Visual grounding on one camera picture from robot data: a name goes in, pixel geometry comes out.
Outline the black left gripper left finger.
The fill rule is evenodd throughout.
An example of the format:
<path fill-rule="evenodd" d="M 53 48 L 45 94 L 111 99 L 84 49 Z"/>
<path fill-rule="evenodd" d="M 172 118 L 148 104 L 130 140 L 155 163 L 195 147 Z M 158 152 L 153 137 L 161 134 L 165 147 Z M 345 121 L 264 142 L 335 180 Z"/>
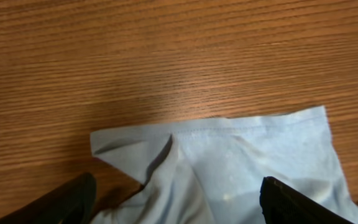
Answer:
<path fill-rule="evenodd" d="M 96 179 L 85 172 L 0 218 L 0 224 L 86 224 L 95 201 Z"/>

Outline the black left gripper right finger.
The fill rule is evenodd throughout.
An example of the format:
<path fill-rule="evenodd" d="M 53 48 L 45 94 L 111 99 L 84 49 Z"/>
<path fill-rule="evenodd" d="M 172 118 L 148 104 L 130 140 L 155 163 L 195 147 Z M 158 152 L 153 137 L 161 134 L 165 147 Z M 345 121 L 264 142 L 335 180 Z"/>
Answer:
<path fill-rule="evenodd" d="M 272 176 L 262 181 L 259 203 L 266 224 L 352 224 Z"/>

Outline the light blue printed t-shirt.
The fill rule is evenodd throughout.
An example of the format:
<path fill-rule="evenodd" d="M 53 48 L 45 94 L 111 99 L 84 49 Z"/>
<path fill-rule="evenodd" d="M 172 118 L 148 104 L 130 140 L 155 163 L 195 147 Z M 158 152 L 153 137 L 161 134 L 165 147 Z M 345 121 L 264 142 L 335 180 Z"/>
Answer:
<path fill-rule="evenodd" d="M 90 140 L 94 157 L 144 187 L 94 223 L 263 223 L 266 176 L 358 223 L 323 106 L 103 129 Z"/>

